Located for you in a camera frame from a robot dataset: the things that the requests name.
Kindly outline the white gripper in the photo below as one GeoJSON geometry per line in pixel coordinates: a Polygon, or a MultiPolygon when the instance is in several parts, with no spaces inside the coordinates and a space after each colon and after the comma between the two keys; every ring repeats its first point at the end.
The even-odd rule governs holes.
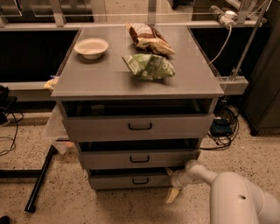
{"type": "Polygon", "coordinates": [[[167,197],[165,200],[166,204],[171,204],[180,194],[181,190],[187,185],[193,182],[193,178],[190,177],[185,169],[173,171],[172,169],[166,167],[165,171],[168,176],[171,176],[171,186],[168,190],[167,197]]]}

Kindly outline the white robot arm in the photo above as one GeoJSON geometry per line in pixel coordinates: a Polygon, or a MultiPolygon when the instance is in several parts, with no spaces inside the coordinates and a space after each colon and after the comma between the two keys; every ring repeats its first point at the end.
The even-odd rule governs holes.
{"type": "Polygon", "coordinates": [[[280,224],[280,203],[269,192],[235,172],[216,173],[197,160],[173,171],[166,203],[172,203],[188,185],[210,186],[210,224],[280,224]]]}

